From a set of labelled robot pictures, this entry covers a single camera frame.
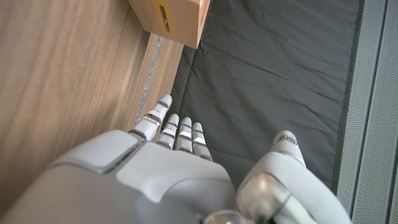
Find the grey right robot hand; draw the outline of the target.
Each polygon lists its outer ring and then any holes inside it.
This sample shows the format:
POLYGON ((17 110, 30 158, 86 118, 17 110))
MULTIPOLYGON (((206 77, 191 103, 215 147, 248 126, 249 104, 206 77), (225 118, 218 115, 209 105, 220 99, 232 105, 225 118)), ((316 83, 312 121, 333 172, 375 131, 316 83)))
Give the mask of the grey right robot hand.
POLYGON ((53 161, 2 223, 349 223, 279 132, 238 188, 214 162, 203 128, 168 114, 163 96, 129 131, 112 130, 53 161))

